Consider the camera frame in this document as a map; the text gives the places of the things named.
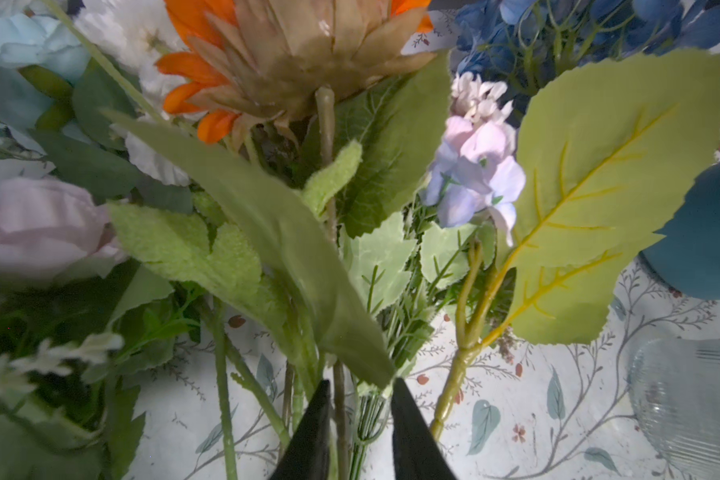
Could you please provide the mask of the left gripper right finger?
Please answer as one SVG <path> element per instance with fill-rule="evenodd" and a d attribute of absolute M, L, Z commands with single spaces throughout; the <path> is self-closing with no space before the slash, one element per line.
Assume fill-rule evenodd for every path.
<path fill-rule="evenodd" d="M 393 384 L 392 450 L 397 480 L 455 480 L 402 378 Z"/>

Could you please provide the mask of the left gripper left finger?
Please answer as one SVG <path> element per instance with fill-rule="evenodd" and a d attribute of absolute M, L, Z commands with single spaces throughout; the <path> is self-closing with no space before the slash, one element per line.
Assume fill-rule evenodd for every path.
<path fill-rule="evenodd" d="M 326 480 L 330 467 L 331 384 L 322 380 L 271 480 Z"/>

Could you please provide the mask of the clear ribbed glass vase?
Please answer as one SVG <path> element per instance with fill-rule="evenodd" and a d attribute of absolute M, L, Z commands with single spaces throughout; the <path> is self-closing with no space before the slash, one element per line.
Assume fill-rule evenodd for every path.
<path fill-rule="evenodd" d="M 637 350 L 628 383 L 656 451 L 685 474 L 720 479 L 720 340 L 652 340 Z"/>

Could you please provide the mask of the orange gerbera flower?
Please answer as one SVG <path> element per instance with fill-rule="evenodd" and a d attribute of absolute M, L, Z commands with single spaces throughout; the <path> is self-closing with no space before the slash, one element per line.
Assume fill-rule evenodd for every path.
<path fill-rule="evenodd" d="M 157 70 L 193 136 L 119 125 L 198 185 L 191 214 L 110 212 L 126 251 L 263 326 L 292 370 L 289 408 L 334 401 L 338 473 L 357 479 L 392 381 L 431 333 L 449 256 L 417 200 L 449 111 L 445 55 L 408 53 L 424 1 L 169 1 L 184 49 Z"/>

